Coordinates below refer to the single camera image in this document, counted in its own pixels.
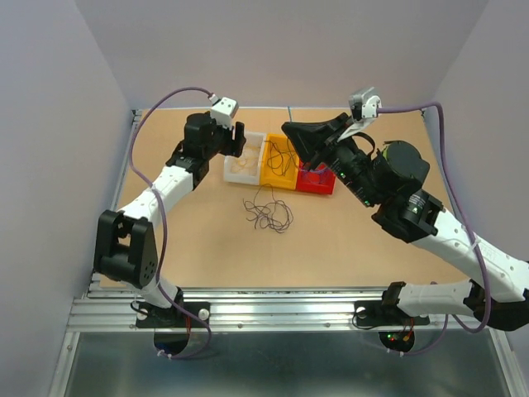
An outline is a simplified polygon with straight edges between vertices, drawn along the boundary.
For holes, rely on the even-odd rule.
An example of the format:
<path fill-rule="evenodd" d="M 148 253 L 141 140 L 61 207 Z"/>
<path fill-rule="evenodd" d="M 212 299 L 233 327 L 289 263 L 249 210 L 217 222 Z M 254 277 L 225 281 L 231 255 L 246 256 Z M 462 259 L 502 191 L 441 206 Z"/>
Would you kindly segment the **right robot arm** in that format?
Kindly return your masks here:
<path fill-rule="evenodd" d="M 352 137 L 347 114 L 326 122 L 285 122 L 282 130 L 306 170 L 326 166 L 392 237 L 451 264 L 466 275 L 452 284 L 393 282 L 381 298 L 364 303 L 358 323 L 365 327 L 400 325 L 431 314 L 485 321 L 502 331 L 528 324 L 528 264 L 480 237 L 422 187 L 430 165 L 406 141 L 386 141 L 362 151 Z"/>

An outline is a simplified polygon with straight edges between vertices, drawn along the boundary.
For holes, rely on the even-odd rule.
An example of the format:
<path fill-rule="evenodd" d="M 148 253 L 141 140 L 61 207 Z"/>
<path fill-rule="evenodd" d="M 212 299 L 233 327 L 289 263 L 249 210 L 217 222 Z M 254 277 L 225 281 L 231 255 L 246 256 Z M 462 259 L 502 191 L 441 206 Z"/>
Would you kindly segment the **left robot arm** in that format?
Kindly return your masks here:
<path fill-rule="evenodd" d="M 93 271 L 133 288 L 155 306 L 155 316 L 167 326 L 183 319 L 179 287 L 160 274 L 155 229 L 168 238 L 167 212 L 193 192 L 209 171 L 216 155 L 239 157 L 246 143 L 245 125 L 220 123 L 212 111 L 186 119 L 178 143 L 154 182 L 123 208 L 104 211 L 98 219 Z"/>

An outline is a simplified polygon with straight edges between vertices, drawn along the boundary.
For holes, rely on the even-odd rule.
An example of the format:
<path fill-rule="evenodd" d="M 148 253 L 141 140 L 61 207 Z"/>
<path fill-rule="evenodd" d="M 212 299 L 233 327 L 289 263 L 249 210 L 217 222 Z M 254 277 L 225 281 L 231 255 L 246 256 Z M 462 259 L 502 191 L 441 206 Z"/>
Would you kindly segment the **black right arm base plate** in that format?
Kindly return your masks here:
<path fill-rule="evenodd" d="M 411 317 L 396 307 L 385 307 L 381 300 L 363 300 L 355 303 L 355 324 L 360 328 L 426 326 L 430 318 Z"/>

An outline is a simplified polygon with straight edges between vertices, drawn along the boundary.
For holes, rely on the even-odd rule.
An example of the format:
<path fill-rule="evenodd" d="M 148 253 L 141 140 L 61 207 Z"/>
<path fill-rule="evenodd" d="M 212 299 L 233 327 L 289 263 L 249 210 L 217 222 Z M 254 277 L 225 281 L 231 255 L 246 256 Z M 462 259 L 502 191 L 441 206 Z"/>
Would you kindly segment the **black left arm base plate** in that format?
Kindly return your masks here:
<path fill-rule="evenodd" d="M 139 329 L 155 328 L 202 328 L 202 324 L 195 319 L 189 322 L 186 317 L 173 306 L 167 309 L 158 308 L 147 302 L 134 302 L 131 304 L 136 313 L 135 326 Z"/>

